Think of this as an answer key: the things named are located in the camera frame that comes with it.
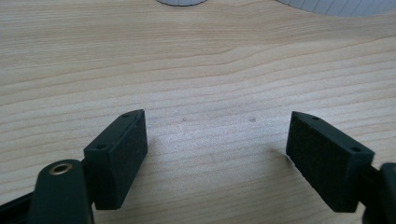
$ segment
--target light wood grain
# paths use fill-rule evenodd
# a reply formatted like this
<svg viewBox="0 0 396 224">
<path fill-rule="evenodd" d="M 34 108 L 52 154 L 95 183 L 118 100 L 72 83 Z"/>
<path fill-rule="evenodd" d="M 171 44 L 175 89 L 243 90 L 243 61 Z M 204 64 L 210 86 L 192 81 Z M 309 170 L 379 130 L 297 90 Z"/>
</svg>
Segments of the light wood grain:
<svg viewBox="0 0 396 224">
<path fill-rule="evenodd" d="M 0 2 L 0 203 L 146 109 L 149 153 L 97 223 L 361 223 L 286 159 L 311 113 L 396 161 L 396 11 L 320 16 L 272 0 Z"/>
</svg>

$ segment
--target black plastic part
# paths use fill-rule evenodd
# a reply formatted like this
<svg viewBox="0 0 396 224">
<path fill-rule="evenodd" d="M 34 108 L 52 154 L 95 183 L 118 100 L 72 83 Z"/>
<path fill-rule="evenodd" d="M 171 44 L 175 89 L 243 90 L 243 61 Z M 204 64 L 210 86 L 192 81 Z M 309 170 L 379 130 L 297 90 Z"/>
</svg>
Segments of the black plastic part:
<svg viewBox="0 0 396 224">
<path fill-rule="evenodd" d="M 396 223 L 396 163 L 385 163 L 380 169 L 379 200 L 387 222 Z"/>
<path fill-rule="evenodd" d="M 79 161 L 57 161 L 41 170 L 27 223 L 93 223 L 83 168 Z"/>
<path fill-rule="evenodd" d="M 356 191 L 359 201 L 366 206 L 363 224 L 388 223 L 378 194 L 380 182 L 381 174 L 374 167 L 370 166 L 361 172 Z"/>
<path fill-rule="evenodd" d="M 287 154 L 334 212 L 355 212 L 361 172 L 374 152 L 317 117 L 292 112 Z"/>
<path fill-rule="evenodd" d="M 96 209 L 119 209 L 146 154 L 144 110 L 119 116 L 84 148 L 85 169 L 92 176 Z"/>
<path fill-rule="evenodd" d="M 0 206 L 0 221 L 3 224 L 26 223 L 30 201 L 33 193 L 28 193 L 20 198 Z"/>
</svg>

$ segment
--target gray object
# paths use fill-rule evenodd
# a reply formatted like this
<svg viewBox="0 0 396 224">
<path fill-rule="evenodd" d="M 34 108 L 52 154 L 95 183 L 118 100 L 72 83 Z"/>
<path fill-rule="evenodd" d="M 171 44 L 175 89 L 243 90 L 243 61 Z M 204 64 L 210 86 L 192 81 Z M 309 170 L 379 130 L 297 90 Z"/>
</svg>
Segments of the gray object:
<svg viewBox="0 0 396 224">
<path fill-rule="evenodd" d="M 189 7 L 203 3 L 206 0 L 157 0 L 157 1 L 174 7 Z"/>
<path fill-rule="evenodd" d="M 278 0 L 291 7 L 323 15 L 370 16 L 396 8 L 396 0 Z"/>
</svg>

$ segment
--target black mount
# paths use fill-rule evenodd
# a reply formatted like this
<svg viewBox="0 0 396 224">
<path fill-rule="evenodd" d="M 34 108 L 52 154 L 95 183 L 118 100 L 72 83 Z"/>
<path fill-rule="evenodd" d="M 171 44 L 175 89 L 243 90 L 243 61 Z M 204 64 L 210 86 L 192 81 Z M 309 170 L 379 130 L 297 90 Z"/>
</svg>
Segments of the black mount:
<svg viewBox="0 0 396 224">
<path fill-rule="evenodd" d="M 0 206 L 1 223 L 93 223 L 98 210 L 121 208 L 148 153 L 144 110 L 119 116 L 84 148 L 84 160 L 41 170 L 35 191 Z"/>
<path fill-rule="evenodd" d="M 396 223 L 396 163 L 377 171 L 374 152 L 323 119 L 293 112 L 286 152 L 334 212 L 366 206 L 363 223 Z"/>
</svg>

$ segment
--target black plastic block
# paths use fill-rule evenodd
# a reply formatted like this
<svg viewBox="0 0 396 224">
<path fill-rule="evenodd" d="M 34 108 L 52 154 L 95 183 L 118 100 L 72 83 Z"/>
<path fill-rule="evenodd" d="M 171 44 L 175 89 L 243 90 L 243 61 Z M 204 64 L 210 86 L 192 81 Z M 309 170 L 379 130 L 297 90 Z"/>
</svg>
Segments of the black plastic block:
<svg viewBox="0 0 396 224">
<path fill-rule="evenodd" d="M 144 110 L 119 116 L 86 148 L 87 172 L 96 176 L 96 209 L 119 209 L 148 153 Z"/>
<path fill-rule="evenodd" d="M 38 175 L 27 223 L 93 223 L 88 197 L 81 162 L 57 161 Z"/>
<path fill-rule="evenodd" d="M 396 220 L 396 163 L 385 163 L 382 165 L 379 197 L 381 206 L 385 209 L 388 223 Z"/>
<path fill-rule="evenodd" d="M 292 112 L 287 154 L 334 212 L 355 212 L 361 171 L 374 152 L 317 117 Z"/>
</svg>

